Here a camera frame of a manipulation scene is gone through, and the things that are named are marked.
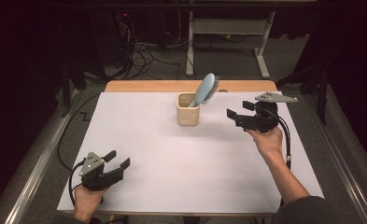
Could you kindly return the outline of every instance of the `white metal frame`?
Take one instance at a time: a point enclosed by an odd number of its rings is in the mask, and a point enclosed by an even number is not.
[[[194,49],[192,39],[194,34],[231,34],[231,35],[262,35],[261,45],[254,49],[261,76],[270,78],[267,66],[262,56],[268,35],[273,25],[275,12],[270,12],[268,20],[218,20],[194,19],[193,12],[189,16],[189,47],[187,51],[186,76],[194,75]]]

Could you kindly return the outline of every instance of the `human hand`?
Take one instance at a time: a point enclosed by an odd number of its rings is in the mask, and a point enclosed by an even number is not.
[[[75,188],[75,219],[90,223],[107,190],[90,191],[82,185],[77,186]]]
[[[254,130],[246,130],[256,143],[258,151],[265,162],[270,165],[271,162],[283,161],[282,157],[282,131],[274,127],[268,133],[259,133]]]

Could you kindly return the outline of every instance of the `sleeve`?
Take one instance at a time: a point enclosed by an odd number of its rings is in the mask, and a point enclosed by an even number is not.
[[[273,224],[334,224],[339,223],[332,206],[323,198],[309,196],[280,207]]]
[[[85,224],[85,223],[73,217],[58,214],[51,221],[51,224]]]

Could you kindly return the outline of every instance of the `silver gripper plate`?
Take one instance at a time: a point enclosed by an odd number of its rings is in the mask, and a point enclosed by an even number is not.
[[[273,92],[265,92],[262,95],[256,96],[255,100],[263,101],[266,103],[297,103],[298,100],[296,97],[288,97],[284,95],[279,95]]]
[[[94,170],[95,168],[104,163],[105,163],[104,159],[100,158],[95,153],[93,152],[88,153],[88,156],[84,161],[84,165],[81,168],[80,176],[86,175],[87,173],[91,172],[92,170]]]

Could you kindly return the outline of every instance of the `white paper sheet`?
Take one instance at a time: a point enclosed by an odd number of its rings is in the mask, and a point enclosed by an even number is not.
[[[226,117],[226,109],[254,115],[242,101],[255,103],[263,92],[219,92],[201,105],[197,126],[177,124],[175,92],[104,92],[92,116],[78,158],[90,151],[127,158],[131,166],[112,186],[98,211],[160,214],[274,213],[280,194],[252,138]],[[292,172],[312,195],[323,197],[286,104],[278,114],[289,125]],[[80,183],[78,171],[73,185]],[[68,190],[58,210],[73,211]]]

